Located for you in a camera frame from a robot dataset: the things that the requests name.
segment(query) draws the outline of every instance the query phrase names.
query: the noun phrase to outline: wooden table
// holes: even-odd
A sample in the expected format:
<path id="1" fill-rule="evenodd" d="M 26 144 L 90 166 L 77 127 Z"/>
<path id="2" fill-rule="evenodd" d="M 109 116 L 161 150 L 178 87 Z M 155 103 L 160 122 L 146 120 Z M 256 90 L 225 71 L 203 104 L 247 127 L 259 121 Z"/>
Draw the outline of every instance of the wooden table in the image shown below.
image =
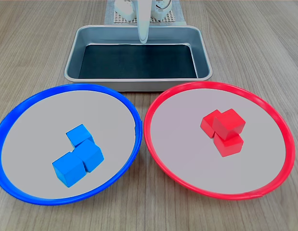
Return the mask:
<path id="1" fill-rule="evenodd" d="M 287 121 L 297 158 L 288 180 L 252 201 L 220 201 L 166 176 L 145 143 L 113 186 L 56 207 L 23 203 L 0 187 L 0 231 L 298 231 L 298 1 L 182 1 L 203 32 L 212 81 L 268 101 Z M 104 22 L 105 1 L 0 1 L 0 122 L 20 102 L 67 84 L 76 30 Z M 125 94 L 142 119 L 157 93 Z"/>

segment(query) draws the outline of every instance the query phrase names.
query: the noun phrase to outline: blue block stack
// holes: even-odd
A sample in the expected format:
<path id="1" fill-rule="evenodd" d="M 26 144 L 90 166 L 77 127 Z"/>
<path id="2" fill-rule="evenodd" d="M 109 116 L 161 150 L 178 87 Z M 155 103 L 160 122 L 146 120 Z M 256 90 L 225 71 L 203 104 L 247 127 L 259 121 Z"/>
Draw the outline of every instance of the blue block stack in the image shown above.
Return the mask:
<path id="1" fill-rule="evenodd" d="M 83 124 L 70 130 L 66 135 L 74 150 L 54 161 L 52 166 L 59 180 L 67 187 L 71 187 L 82 179 L 86 172 L 95 170 L 104 161 L 104 156 Z"/>

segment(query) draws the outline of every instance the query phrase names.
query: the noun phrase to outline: wooden block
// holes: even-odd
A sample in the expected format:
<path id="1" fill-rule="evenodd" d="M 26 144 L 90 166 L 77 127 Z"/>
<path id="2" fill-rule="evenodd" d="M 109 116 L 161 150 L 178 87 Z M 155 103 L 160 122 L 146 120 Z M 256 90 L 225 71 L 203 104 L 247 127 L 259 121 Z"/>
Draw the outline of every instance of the wooden block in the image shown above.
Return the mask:
<path id="1" fill-rule="evenodd" d="M 85 140 L 73 153 L 82 160 L 87 172 L 92 172 L 104 161 L 101 149 L 90 140 Z"/>
<path id="2" fill-rule="evenodd" d="M 241 116 L 230 109 L 214 118 L 212 128 L 223 140 L 228 140 L 241 134 L 244 125 L 245 121 Z"/>
<path id="3" fill-rule="evenodd" d="M 222 157 L 239 153 L 242 150 L 244 141 L 240 135 L 236 135 L 228 140 L 223 140 L 218 134 L 214 136 L 214 144 Z"/>
<path id="4" fill-rule="evenodd" d="M 85 167 L 77 156 L 67 153 L 52 163 L 54 171 L 67 187 L 73 186 L 86 175 Z"/>
<path id="5" fill-rule="evenodd" d="M 85 140 L 90 140 L 91 142 L 94 143 L 93 137 L 91 136 L 91 134 L 83 124 L 70 130 L 69 132 L 66 133 L 66 135 L 70 139 L 74 148 L 76 148 Z"/>
<path id="6" fill-rule="evenodd" d="M 208 114 L 206 117 L 202 119 L 200 127 L 202 130 L 212 139 L 214 137 L 215 131 L 212 128 L 214 118 L 220 115 L 219 110 L 215 110 L 214 112 Z"/>

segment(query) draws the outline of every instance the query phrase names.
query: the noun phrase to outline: red cube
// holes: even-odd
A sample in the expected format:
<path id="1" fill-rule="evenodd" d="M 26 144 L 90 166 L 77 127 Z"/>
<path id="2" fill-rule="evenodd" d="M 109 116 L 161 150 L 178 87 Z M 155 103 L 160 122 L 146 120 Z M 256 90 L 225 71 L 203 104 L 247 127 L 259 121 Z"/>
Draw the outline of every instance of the red cube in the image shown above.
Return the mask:
<path id="1" fill-rule="evenodd" d="M 223 139 L 231 139 L 243 131 L 245 121 L 230 109 L 214 118 L 212 128 Z"/>
<path id="2" fill-rule="evenodd" d="M 233 155 L 239 153 L 242 150 L 244 141 L 240 135 L 235 137 L 223 140 L 218 134 L 214 136 L 214 144 L 217 147 L 222 157 Z"/>
<path id="3" fill-rule="evenodd" d="M 215 110 L 214 112 L 208 114 L 206 117 L 202 119 L 200 127 L 202 130 L 212 139 L 214 137 L 215 131 L 212 128 L 214 118 L 220 115 L 219 110 Z"/>

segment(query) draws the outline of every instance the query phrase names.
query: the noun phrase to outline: white plastic part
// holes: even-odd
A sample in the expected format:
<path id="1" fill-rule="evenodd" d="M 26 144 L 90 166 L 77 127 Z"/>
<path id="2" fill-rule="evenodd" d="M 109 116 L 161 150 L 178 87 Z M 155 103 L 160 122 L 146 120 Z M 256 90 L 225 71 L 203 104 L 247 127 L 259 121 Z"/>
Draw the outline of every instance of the white plastic part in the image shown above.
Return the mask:
<path id="1" fill-rule="evenodd" d="M 164 8 L 168 4 L 169 4 L 169 0 L 157 1 L 156 3 L 156 5 L 158 5 L 160 8 Z M 151 15 L 156 20 L 162 21 L 171 10 L 172 10 L 172 1 L 170 2 L 169 6 L 165 9 L 159 9 L 158 7 L 155 7 L 155 10 L 151 12 Z"/>
<path id="2" fill-rule="evenodd" d="M 155 7 L 152 0 L 132 0 L 137 15 L 138 35 L 142 44 L 147 43 L 151 11 Z"/>
<path id="3" fill-rule="evenodd" d="M 151 17 L 158 21 L 162 21 L 172 9 L 172 2 L 170 2 L 169 6 L 165 9 L 156 7 L 156 4 L 160 8 L 164 8 L 169 4 L 169 0 L 115 1 L 115 11 L 125 20 L 132 21 L 137 17 L 138 35 L 142 44 L 145 44 L 148 41 Z"/>
<path id="4" fill-rule="evenodd" d="M 136 18 L 136 12 L 133 10 L 133 5 L 130 1 L 116 0 L 115 11 L 126 21 L 132 21 Z"/>

